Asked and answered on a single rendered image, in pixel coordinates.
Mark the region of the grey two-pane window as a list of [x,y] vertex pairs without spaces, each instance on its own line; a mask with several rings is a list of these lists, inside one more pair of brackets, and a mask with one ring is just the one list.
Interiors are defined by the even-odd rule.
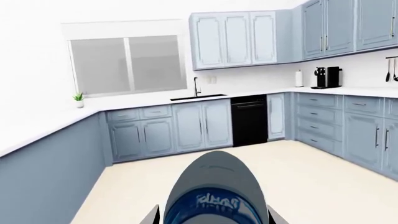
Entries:
[[179,19],[61,25],[75,89],[100,97],[188,87]]

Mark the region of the black undermount sink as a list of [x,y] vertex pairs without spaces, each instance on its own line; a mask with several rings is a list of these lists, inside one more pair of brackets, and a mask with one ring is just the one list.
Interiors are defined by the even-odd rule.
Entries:
[[218,97],[218,96],[227,96],[224,94],[217,94],[217,95],[203,95],[203,96],[190,96],[190,97],[185,97],[185,98],[171,98],[171,101],[179,101],[179,100],[194,100],[194,99],[199,99],[199,98],[212,98],[212,97]]

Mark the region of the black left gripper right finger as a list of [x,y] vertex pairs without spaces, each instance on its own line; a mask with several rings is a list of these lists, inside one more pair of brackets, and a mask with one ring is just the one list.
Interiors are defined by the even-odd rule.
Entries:
[[268,208],[269,224],[289,224],[273,208]]

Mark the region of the narrow blue base cabinet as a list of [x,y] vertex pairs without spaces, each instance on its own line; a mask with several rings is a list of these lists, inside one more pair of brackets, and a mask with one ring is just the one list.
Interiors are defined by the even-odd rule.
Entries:
[[294,94],[267,95],[268,140],[294,140]]

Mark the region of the blue drawer base cabinet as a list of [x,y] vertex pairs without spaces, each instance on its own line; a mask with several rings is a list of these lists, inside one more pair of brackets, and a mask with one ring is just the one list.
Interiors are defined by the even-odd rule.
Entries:
[[398,98],[293,94],[293,138],[398,181]]

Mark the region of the blue sink base cabinet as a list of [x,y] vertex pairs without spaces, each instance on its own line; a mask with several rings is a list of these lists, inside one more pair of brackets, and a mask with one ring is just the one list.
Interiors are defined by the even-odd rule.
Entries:
[[227,98],[112,110],[105,115],[113,162],[233,145]]

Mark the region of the tall blue wall cabinet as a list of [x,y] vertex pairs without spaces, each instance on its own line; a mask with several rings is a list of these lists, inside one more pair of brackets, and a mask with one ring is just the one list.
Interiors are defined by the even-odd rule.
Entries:
[[305,60],[398,47],[398,0],[308,0],[299,9]]

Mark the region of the black coffee machine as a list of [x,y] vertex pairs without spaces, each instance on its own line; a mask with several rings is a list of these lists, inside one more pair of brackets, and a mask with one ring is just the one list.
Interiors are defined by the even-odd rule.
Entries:
[[317,84],[311,89],[330,89],[342,87],[342,68],[340,67],[317,67],[314,75]]

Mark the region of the black dishwasher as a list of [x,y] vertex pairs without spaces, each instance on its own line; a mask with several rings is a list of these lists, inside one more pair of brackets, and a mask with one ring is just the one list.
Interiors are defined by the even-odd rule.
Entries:
[[266,143],[267,96],[251,95],[231,98],[233,146]]

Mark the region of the blue counter peninsula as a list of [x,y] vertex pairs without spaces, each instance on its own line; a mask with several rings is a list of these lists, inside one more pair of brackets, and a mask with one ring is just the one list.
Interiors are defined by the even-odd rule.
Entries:
[[105,168],[92,115],[0,158],[0,224],[70,224]]

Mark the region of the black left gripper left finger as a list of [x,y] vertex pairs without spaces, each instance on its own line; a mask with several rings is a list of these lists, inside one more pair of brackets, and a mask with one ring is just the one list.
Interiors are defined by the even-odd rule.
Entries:
[[159,224],[160,210],[159,205],[155,205],[152,210],[144,217],[140,224]]

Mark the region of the three-door blue wall cabinet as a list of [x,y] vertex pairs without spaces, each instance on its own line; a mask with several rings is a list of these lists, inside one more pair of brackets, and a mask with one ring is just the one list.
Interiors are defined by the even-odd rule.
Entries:
[[302,8],[196,12],[189,18],[193,70],[302,61]]

